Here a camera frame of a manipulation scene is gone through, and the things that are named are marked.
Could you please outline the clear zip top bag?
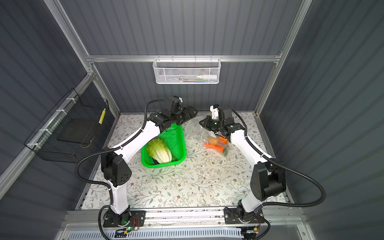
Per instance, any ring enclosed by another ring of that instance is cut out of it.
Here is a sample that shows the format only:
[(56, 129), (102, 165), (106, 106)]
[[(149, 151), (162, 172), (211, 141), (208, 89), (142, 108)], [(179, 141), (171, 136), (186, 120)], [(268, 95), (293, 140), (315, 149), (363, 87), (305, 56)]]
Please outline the clear zip top bag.
[[(203, 120), (205, 117), (196, 117), (190, 121), (188, 121), (185, 125), (185, 132), (191, 136), (192, 138), (194, 138), (200, 145), (203, 145), (204, 146), (204, 143), (209, 143), (208, 142), (208, 137), (214, 137), (214, 138), (217, 138), (217, 136), (222, 136), (222, 135), (219, 135), (219, 134), (215, 134), (211, 131), (208, 131), (204, 128), (202, 128), (199, 124), (199, 121)], [(209, 149), (209, 150), (212, 150), (212, 151), (215, 151), (219, 154), (221, 154), (222, 156), (226, 157), (227, 154), (228, 154), (228, 144), (227, 145), (224, 145), (222, 147), (225, 148), (224, 152), (223, 153), (220, 153), (216, 150), (213, 150), (213, 149)]]

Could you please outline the red tomato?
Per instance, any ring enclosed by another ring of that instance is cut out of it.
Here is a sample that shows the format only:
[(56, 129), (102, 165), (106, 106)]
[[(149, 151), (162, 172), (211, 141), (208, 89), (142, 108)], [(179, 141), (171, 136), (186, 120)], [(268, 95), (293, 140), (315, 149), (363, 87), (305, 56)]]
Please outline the red tomato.
[(217, 136), (217, 139), (219, 141), (219, 145), (224, 146), (229, 143), (228, 139), (224, 138), (223, 136)]

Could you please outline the orange carrot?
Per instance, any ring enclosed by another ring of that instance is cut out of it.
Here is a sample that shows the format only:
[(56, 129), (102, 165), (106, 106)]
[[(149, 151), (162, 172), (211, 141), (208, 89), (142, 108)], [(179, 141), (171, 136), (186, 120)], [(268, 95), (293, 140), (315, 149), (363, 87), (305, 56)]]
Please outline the orange carrot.
[(216, 150), (220, 153), (223, 153), (225, 148), (222, 147), (222, 146), (217, 146), (217, 145), (213, 145), (213, 144), (210, 144), (210, 143), (204, 143), (204, 146), (208, 149), (213, 149), (213, 150)]

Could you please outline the green plastic basket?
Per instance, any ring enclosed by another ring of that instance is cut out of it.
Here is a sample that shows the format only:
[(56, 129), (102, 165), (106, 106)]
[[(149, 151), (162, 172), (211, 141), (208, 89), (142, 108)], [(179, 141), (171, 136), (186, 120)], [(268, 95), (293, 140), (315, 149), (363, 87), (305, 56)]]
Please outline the green plastic basket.
[(173, 124), (159, 136), (149, 141), (141, 153), (146, 168), (161, 168), (182, 163), (187, 157), (182, 126)]

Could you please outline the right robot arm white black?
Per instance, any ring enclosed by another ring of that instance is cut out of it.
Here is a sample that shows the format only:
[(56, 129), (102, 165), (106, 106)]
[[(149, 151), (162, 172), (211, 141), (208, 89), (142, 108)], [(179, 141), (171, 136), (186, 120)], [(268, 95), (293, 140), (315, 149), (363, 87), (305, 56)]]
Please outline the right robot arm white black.
[(210, 106), (211, 116), (201, 120), (202, 128), (227, 139), (237, 147), (253, 167), (250, 180), (251, 191), (239, 201), (237, 209), (231, 213), (242, 223), (248, 223), (254, 215), (261, 213), (267, 199), (286, 191), (285, 170), (270, 163), (272, 158), (248, 136), (248, 127), (241, 116), (232, 109)]

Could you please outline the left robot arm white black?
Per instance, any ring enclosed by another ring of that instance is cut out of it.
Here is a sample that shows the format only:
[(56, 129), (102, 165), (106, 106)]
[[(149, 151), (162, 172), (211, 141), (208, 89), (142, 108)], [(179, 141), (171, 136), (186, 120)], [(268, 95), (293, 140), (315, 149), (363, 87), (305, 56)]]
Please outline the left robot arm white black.
[(107, 181), (110, 208), (114, 214), (122, 215), (130, 207), (126, 184), (132, 176), (131, 158), (173, 124), (180, 126), (196, 117), (198, 110), (192, 106), (183, 107), (182, 103), (177, 96), (148, 102), (144, 108), (143, 125), (112, 149), (105, 148), (106, 152), (101, 154), (101, 170)]

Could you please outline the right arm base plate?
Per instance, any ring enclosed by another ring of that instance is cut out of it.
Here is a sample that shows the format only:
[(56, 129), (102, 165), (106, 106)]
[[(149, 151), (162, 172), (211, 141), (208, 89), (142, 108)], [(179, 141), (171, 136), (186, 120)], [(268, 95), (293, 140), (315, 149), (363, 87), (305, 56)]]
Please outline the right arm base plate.
[(228, 225), (234, 224), (255, 224), (260, 225), (265, 223), (261, 216), (262, 212), (247, 213), (243, 207), (237, 206), (236, 208), (224, 208), (225, 223)]

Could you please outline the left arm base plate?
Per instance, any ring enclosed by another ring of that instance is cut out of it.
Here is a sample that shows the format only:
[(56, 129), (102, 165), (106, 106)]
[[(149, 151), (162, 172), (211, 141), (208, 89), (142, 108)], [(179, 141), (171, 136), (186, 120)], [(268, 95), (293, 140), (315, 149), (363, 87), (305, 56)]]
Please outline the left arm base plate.
[(138, 228), (142, 227), (146, 218), (146, 211), (130, 211), (126, 210), (117, 215), (112, 210), (107, 210), (103, 216), (104, 228)]

